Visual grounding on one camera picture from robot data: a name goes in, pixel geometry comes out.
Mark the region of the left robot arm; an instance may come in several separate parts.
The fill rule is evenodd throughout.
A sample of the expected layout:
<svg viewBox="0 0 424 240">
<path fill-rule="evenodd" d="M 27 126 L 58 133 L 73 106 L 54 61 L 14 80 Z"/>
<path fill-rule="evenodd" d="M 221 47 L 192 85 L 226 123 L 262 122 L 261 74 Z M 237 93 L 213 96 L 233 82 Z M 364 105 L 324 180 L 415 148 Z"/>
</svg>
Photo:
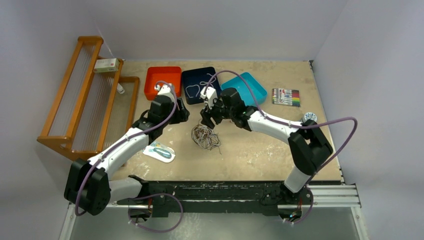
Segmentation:
<svg viewBox="0 0 424 240">
<path fill-rule="evenodd" d="M 111 181 L 111 176 L 136 153 L 145 149 L 163 133 L 167 125 L 186 122 L 189 111 L 182 98 L 175 100 L 157 95 L 128 131 L 106 150 L 89 160 L 78 158 L 70 167 L 64 198 L 93 216 L 108 204 L 131 199 L 138 205 L 146 203 L 149 191 L 145 181 L 135 175 Z"/>
</svg>

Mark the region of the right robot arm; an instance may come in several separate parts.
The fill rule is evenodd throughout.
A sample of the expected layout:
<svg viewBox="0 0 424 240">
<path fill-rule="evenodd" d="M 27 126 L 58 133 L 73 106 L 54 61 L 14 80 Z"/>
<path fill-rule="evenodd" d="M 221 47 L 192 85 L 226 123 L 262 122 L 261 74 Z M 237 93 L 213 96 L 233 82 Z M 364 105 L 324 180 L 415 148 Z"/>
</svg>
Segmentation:
<svg viewBox="0 0 424 240">
<path fill-rule="evenodd" d="M 246 106 L 238 91 L 231 87 L 220 95 L 213 87 L 200 91 L 204 108 L 201 123 L 211 129 L 223 120 L 231 120 L 238 128 L 268 135 L 289 146 L 294 167 L 284 180 L 280 196 L 288 204 L 300 198 L 300 190 L 332 155 L 333 148 L 313 120 L 302 123 L 266 113 L 255 106 Z"/>
</svg>

